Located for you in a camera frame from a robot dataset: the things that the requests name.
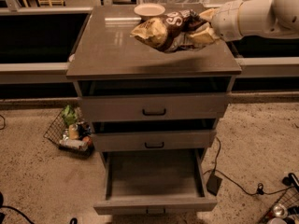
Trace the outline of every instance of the open drawer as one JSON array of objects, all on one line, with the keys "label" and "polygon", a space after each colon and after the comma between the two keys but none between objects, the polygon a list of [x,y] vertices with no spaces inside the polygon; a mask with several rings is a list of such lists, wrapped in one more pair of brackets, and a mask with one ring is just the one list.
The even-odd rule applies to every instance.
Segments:
[{"label": "open drawer", "polygon": [[215,119],[95,122],[97,151],[128,151],[210,147]]},{"label": "open drawer", "polygon": [[106,196],[94,206],[99,215],[211,211],[200,149],[111,152]]}]

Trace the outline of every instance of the cabinet top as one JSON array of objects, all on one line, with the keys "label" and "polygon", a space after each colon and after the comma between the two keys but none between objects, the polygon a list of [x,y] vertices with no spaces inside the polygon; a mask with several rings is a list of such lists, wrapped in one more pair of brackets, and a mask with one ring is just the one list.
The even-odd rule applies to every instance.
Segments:
[{"label": "cabinet top", "polygon": [[[196,12],[201,5],[172,5],[166,12],[183,9]],[[127,79],[234,75],[241,72],[231,51],[221,41],[198,51],[162,53],[130,32],[140,23],[134,6],[95,7],[79,41],[70,79]]]}]

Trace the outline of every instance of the small bowl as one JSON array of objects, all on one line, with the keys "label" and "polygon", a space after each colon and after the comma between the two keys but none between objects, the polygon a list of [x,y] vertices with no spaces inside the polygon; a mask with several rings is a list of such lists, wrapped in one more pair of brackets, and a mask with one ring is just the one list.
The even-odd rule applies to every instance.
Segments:
[{"label": "small bowl", "polygon": [[160,4],[140,4],[134,8],[134,13],[139,15],[143,21],[146,21],[152,17],[160,16],[164,14],[165,7]]}]

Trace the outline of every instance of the black cable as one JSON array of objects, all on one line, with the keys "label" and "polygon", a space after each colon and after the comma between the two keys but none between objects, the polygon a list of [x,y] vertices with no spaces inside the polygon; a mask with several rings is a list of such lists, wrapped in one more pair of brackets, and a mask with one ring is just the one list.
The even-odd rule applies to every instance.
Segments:
[{"label": "black cable", "polygon": [[6,119],[2,115],[0,115],[0,117],[3,120],[3,125],[2,125],[2,127],[0,127],[0,131],[1,131],[1,130],[4,130],[6,128]]},{"label": "black cable", "polygon": [[219,148],[218,148],[218,152],[217,152],[216,157],[215,157],[215,166],[214,166],[214,169],[213,169],[213,173],[215,173],[215,171],[216,171],[216,168],[217,168],[217,158],[218,158],[218,156],[219,156],[219,154],[221,152],[221,140],[218,137],[216,137],[216,139],[217,139],[217,141],[219,143]]},{"label": "black cable", "polygon": [[7,209],[11,209],[11,210],[14,210],[15,212],[19,213],[21,216],[23,216],[30,224],[35,224],[33,221],[31,221],[29,219],[28,216],[26,216],[23,212],[19,211],[17,208],[14,208],[12,206],[9,206],[9,205],[3,205],[1,206],[1,208],[7,208]]},{"label": "black cable", "polygon": [[286,188],[286,189],[281,189],[281,190],[277,190],[277,191],[274,191],[274,192],[269,192],[269,193],[267,193],[267,192],[264,192],[264,191],[263,191],[263,183],[259,183],[259,184],[258,184],[258,188],[257,188],[257,190],[256,190],[255,193],[249,193],[249,192],[247,192],[241,185],[239,185],[237,182],[235,182],[232,178],[228,177],[228,176],[227,176],[226,174],[224,174],[222,171],[216,169],[216,168],[217,168],[217,158],[218,158],[218,156],[219,156],[219,154],[220,154],[220,152],[221,152],[221,140],[220,140],[218,137],[216,137],[216,139],[217,139],[217,141],[219,142],[219,148],[218,148],[218,151],[217,151],[217,154],[216,154],[216,157],[215,157],[215,165],[214,165],[214,168],[213,168],[213,169],[209,169],[209,170],[205,171],[205,172],[204,172],[204,175],[205,175],[206,173],[210,173],[210,172],[212,172],[212,173],[218,172],[218,173],[220,173],[221,175],[223,175],[226,179],[228,179],[229,181],[231,181],[232,183],[234,183],[235,185],[237,185],[238,187],[240,187],[240,188],[243,190],[243,192],[246,193],[246,194],[249,195],[249,196],[264,195],[264,194],[265,194],[265,195],[273,195],[273,194],[277,194],[277,193],[282,192],[282,191],[286,191],[286,190],[288,190],[288,189],[293,189],[293,188],[295,188],[295,187],[288,187],[288,188]]}]

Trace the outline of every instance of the drawer cabinet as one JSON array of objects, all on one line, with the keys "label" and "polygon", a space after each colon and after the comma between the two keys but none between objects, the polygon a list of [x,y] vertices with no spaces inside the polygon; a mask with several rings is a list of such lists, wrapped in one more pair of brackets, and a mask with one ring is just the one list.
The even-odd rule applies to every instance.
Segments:
[{"label": "drawer cabinet", "polygon": [[[198,5],[167,5],[166,13]],[[67,71],[106,168],[105,214],[211,211],[201,161],[241,68],[220,41],[165,54],[130,37],[133,6],[95,7]]]}]

